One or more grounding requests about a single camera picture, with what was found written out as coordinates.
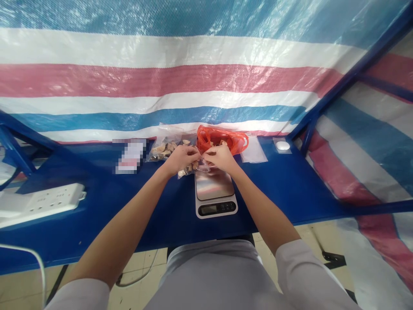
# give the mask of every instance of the person's left hand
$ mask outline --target person's left hand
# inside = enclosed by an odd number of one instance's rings
[[[179,145],[161,166],[170,177],[184,170],[190,163],[201,159],[201,154],[193,146]]]

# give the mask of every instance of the tarpaulin wall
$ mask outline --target tarpaulin wall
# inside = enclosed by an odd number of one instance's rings
[[[367,75],[413,91],[413,32]],[[413,104],[356,83],[319,119],[307,160],[331,191],[362,207],[412,199]],[[338,220],[356,299],[413,307],[413,212]]]
[[[9,1],[0,108],[59,142],[286,135],[408,0]]]

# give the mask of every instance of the hand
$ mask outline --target hand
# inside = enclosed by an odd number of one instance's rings
[[[190,163],[201,159],[201,154],[193,146],[178,146],[161,166],[170,177],[184,170]]]
[[[233,174],[237,169],[240,169],[226,145],[213,146],[203,154],[203,158],[229,174]]]

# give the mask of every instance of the white cable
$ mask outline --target white cable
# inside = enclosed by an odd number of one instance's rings
[[[116,283],[116,286],[119,287],[119,288],[128,288],[128,287],[130,287],[130,286],[132,286],[132,285],[134,285],[138,282],[141,282],[151,272],[152,267],[154,266],[154,263],[156,261],[156,257],[158,256],[158,251],[159,251],[159,249],[156,250],[155,257],[154,257],[154,260],[152,261],[151,267],[149,267],[148,272],[144,276],[140,277],[137,280],[133,280],[132,282],[126,283],[126,284]]]
[[[45,271],[44,271],[43,261],[42,261],[42,258],[40,257],[40,255],[32,249],[22,248],[22,247],[18,247],[18,246],[14,246],[14,245],[6,245],[6,244],[0,243],[0,248],[8,248],[8,249],[11,249],[11,250],[29,252],[29,253],[33,254],[33,256],[37,259],[37,262],[40,266],[40,272],[42,274],[42,287],[43,287],[43,291],[42,291],[42,301],[43,301],[42,309],[44,309],[46,307],[46,275],[45,275]]]

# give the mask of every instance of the white lid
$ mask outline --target white lid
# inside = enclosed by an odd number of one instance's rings
[[[275,144],[276,148],[279,149],[280,151],[286,151],[290,149],[290,145],[286,141],[278,141]]]

